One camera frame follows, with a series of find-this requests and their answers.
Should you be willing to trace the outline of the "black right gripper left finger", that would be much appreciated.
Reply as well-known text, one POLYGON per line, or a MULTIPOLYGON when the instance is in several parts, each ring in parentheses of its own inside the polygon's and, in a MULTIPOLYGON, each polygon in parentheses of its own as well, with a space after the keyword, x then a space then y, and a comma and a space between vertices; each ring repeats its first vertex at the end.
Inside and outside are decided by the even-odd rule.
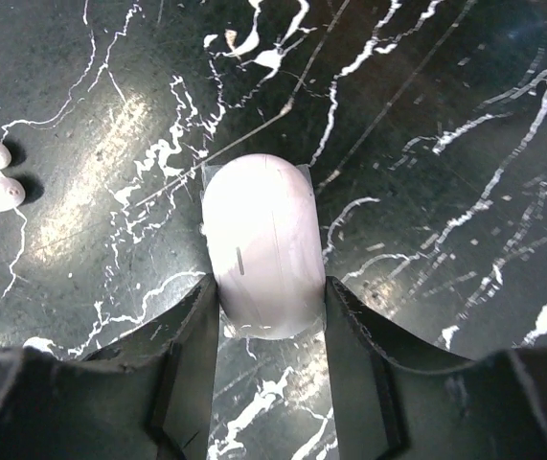
POLYGON ((217 363, 212 276, 81 360, 0 348, 0 459, 203 459, 217 363))

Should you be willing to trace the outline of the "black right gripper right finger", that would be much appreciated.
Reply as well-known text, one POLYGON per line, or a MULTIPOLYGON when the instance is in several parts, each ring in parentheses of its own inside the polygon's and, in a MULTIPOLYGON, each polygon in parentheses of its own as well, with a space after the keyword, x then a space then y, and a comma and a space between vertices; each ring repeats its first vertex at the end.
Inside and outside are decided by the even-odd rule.
POLYGON ((343 459, 547 459, 547 348, 442 350, 326 282, 325 342, 343 459))

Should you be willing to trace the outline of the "white oval charging case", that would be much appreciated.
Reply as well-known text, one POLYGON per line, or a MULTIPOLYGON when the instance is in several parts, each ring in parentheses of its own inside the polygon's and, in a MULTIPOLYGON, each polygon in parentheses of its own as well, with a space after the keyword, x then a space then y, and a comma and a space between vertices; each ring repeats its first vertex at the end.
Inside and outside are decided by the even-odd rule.
POLYGON ((236 333, 286 339, 319 321, 325 268, 308 167, 248 154, 205 168, 203 185, 202 229, 236 333))

